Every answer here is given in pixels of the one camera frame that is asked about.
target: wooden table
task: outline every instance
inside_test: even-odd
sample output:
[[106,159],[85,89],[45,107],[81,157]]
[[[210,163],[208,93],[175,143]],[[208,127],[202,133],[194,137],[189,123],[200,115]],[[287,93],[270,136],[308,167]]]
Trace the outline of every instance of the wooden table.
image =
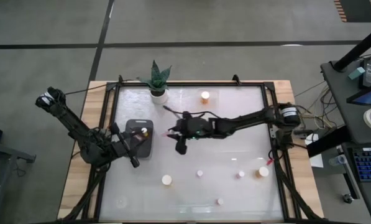
[[[295,103],[293,91],[291,89],[290,81],[288,80],[271,80],[271,81],[242,81],[242,82],[274,82],[275,92],[277,94],[278,103]],[[106,84],[106,81],[90,82],[89,88]],[[103,98],[105,94],[105,86],[89,90],[87,92],[85,105],[83,108],[82,121],[89,127],[97,127],[103,106]],[[108,125],[113,102],[113,94],[111,94],[108,101],[108,109],[106,114],[105,126]],[[295,139],[295,143],[304,145],[304,141]],[[73,153],[79,151],[79,147],[75,144]],[[291,169],[295,180],[297,191],[299,191],[305,202],[312,208],[312,210],[323,217],[321,202],[319,200],[318,190],[316,189],[315,179],[312,172],[311,164],[306,149],[294,147],[289,149]],[[66,184],[62,195],[60,209],[58,211],[58,218],[63,218],[69,214],[72,208],[79,201],[87,188],[89,177],[90,165],[86,164],[79,155],[76,155],[70,162],[68,175],[66,177]],[[294,211],[291,201],[290,193],[286,187],[286,200],[291,217],[294,217]],[[93,216],[94,205],[96,199],[97,189],[91,198],[91,205],[89,216]]]

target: gray floor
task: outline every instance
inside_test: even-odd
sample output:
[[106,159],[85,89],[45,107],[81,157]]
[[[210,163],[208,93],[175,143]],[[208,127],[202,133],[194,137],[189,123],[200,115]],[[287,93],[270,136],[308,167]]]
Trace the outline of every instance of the gray floor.
[[[97,43],[108,0],[0,0],[0,44]],[[371,24],[342,23],[332,1],[116,0],[106,42],[359,40]],[[320,63],[352,46],[104,49],[97,80],[147,77],[152,60],[173,65],[171,80],[291,80],[300,93],[323,80]],[[54,220],[73,141],[53,117],[34,105],[47,87],[64,92],[87,86],[95,49],[0,50],[0,128],[3,143],[37,154],[27,175],[12,176],[0,223]],[[299,97],[309,106],[324,85]],[[84,93],[68,97],[81,113]],[[342,124],[338,111],[330,114]],[[317,177],[326,218],[371,223],[363,201],[344,204],[344,179]]]

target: keyboard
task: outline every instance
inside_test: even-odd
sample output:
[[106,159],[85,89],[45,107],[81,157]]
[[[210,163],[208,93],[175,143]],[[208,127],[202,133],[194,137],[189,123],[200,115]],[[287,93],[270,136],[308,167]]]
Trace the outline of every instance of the keyboard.
[[371,182],[371,152],[353,152],[356,168],[361,182]]

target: succulent plant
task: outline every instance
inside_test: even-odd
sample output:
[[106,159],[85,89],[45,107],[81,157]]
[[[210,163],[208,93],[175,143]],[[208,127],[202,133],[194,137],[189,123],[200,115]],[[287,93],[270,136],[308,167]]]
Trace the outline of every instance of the succulent plant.
[[153,60],[151,68],[151,79],[148,80],[140,77],[137,77],[137,79],[138,81],[147,84],[149,86],[150,91],[163,92],[167,89],[166,81],[170,76],[171,68],[172,66],[160,72],[158,65],[156,64],[155,60]]

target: black pole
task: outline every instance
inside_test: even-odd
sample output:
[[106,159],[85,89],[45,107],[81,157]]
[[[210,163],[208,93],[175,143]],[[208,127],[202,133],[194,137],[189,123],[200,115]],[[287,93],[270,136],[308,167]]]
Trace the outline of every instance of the black pole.
[[358,59],[363,53],[371,48],[371,34],[369,34],[363,41],[356,45],[350,52],[348,52],[343,58],[336,62],[333,68],[340,72],[347,67],[351,62]]

